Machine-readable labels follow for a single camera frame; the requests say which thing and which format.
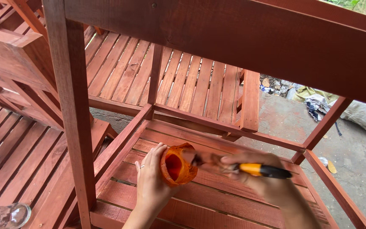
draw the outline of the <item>brush handle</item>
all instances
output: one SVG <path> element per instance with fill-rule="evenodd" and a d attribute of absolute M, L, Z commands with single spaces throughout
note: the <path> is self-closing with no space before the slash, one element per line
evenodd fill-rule
<path fill-rule="evenodd" d="M 243 172 L 247 172 L 254 176 L 265 176 L 277 179 L 288 179 L 292 174 L 286 169 L 277 168 L 270 165 L 243 163 L 239 164 L 239 168 Z"/>

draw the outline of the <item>orange plastic cup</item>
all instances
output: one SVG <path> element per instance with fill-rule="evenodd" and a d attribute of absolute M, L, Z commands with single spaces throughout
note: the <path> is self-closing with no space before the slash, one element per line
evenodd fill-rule
<path fill-rule="evenodd" d="M 197 175 L 197 167 L 192 166 L 182 157 L 184 149 L 194 150 L 194 147 L 189 143 L 172 146 L 163 152 L 160 160 L 162 177 L 171 187 L 189 183 Z"/>

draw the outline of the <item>concrete floor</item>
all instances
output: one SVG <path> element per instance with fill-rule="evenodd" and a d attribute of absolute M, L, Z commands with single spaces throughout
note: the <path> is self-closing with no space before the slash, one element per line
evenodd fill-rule
<path fill-rule="evenodd" d="M 259 106 L 259 131 L 262 133 L 302 143 L 317 125 L 300 102 L 261 92 Z M 90 108 L 90 111 L 94 117 L 111 123 L 118 133 L 131 120 L 129 116 L 95 108 Z M 342 137 L 338 136 L 333 125 L 326 134 L 328 139 L 323 138 L 313 151 L 334 163 L 338 171 L 334 177 L 366 215 L 366 131 L 350 121 L 339 119 L 337 122 Z M 250 138 L 242 137 L 236 142 L 287 158 L 294 154 L 292 150 Z M 310 164 L 305 160 L 301 166 L 339 227 L 354 228 Z"/>

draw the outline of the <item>dry leaf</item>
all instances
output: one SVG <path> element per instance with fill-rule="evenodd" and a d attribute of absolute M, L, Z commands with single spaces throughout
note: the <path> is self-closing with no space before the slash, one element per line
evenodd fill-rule
<path fill-rule="evenodd" d="M 328 169 L 331 173 L 337 173 L 337 170 L 335 169 L 336 167 L 334 166 L 334 164 L 329 160 L 329 164 L 328 164 Z"/>
<path fill-rule="evenodd" d="M 269 87 L 269 79 L 268 78 L 265 78 L 262 80 L 262 85 L 265 86 L 265 87 Z"/>

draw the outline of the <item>yellow brush handle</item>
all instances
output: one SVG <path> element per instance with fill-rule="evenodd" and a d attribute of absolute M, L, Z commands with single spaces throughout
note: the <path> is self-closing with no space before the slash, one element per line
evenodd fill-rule
<path fill-rule="evenodd" d="M 261 166 L 262 164 L 244 163 L 240 164 L 240 169 L 254 176 L 262 176 Z"/>

